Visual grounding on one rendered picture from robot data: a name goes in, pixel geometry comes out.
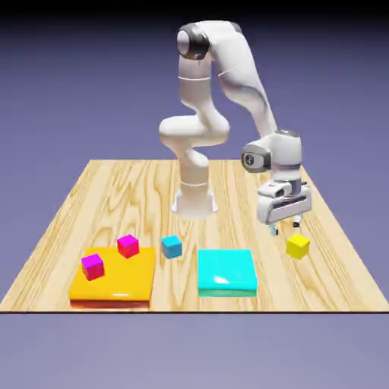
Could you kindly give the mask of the small yellow cube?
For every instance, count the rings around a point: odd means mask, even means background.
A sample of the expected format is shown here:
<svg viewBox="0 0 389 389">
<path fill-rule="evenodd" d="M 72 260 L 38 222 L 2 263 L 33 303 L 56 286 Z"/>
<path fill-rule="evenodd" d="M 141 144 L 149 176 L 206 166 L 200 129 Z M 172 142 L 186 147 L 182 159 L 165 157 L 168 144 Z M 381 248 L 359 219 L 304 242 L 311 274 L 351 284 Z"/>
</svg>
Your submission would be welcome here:
<svg viewBox="0 0 389 389">
<path fill-rule="evenodd" d="M 296 259 L 302 259 L 308 254 L 310 239 L 295 234 L 287 239 L 286 253 Z"/>
</svg>

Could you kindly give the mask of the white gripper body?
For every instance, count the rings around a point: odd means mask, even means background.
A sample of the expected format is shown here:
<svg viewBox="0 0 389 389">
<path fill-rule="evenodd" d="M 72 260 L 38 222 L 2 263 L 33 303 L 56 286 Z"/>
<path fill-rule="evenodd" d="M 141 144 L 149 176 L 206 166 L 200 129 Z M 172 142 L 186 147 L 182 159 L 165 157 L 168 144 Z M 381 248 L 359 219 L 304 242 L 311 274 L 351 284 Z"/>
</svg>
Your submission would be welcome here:
<svg viewBox="0 0 389 389">
<path fill-rule="evenodd" d="M 266 225 L 274 224 L 296 215 L 302 215 L 312 208 L 312 193 L 308 185 L 303 185 L 300 194 L 295 196 L 258 195 L 257 218 Z"/>
</svg>

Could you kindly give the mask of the small magenta cube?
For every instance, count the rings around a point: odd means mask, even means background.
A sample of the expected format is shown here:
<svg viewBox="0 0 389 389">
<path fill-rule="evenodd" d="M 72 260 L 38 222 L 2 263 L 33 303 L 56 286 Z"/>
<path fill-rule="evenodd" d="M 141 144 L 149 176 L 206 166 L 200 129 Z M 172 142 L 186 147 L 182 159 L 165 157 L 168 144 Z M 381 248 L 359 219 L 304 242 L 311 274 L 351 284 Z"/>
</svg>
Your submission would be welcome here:
<svg viewBox="0 0 389 389">
<path fill-rule="evenodd" d="M 85 277 L 89 281 L 105 275 L 103 259 L 97 253 L 83 257 L 81 266 Z"/>
<path fill-rule="evenodd" d="M 117 239 L 118 252 L 125 258 L 133 257 L 140 252 L 139 241 L 129 234 Z"/>
</svg>

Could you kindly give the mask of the small blue cube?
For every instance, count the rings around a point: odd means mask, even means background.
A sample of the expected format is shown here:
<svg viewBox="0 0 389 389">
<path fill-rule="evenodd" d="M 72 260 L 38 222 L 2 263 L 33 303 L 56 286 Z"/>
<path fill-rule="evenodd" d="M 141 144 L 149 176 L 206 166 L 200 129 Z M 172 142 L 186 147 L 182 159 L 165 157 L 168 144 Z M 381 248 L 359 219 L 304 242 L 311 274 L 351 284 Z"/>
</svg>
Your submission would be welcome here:
<svg viewBox="0 0 389 389">
<path fill-rule="evenodd" d="M 172 259 L 182 255 L 182 242 L 178 236 L 167 236 L 161 239 L 162 252 L 166 258 Z"/>
</svg>

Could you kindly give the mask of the large cyan box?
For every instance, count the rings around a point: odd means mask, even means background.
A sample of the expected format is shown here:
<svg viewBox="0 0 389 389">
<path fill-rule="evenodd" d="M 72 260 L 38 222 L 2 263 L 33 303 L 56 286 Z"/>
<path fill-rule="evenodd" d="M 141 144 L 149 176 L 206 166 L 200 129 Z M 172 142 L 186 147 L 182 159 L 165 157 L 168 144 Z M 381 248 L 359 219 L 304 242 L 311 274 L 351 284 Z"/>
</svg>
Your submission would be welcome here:
<svg viewBox="0 0 389 389">
<path fill-rule="evenodd" d="M 258 278 L 249 249 L 199 249 L 199 297 L 256 297 Z"/>
</svg>

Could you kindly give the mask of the large orange box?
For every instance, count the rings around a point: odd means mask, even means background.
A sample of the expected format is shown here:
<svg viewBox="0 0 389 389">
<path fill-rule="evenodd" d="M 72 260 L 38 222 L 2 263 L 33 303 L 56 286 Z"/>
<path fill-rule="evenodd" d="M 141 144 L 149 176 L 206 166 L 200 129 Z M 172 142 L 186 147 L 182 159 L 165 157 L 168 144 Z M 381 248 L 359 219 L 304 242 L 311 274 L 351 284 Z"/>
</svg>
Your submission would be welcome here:
<svg viewBox="0 0 389 389">
<path fill-rule="evenodd" d="M 79 267 L 68 292 L 74 308 L 149 308 L 156 266 L 156 250 L 141 248 L 123 257 L 115 247 L 89 247 L 84 256 L 98 254 L 105 275 L 88 280 Z"/>
</svg>

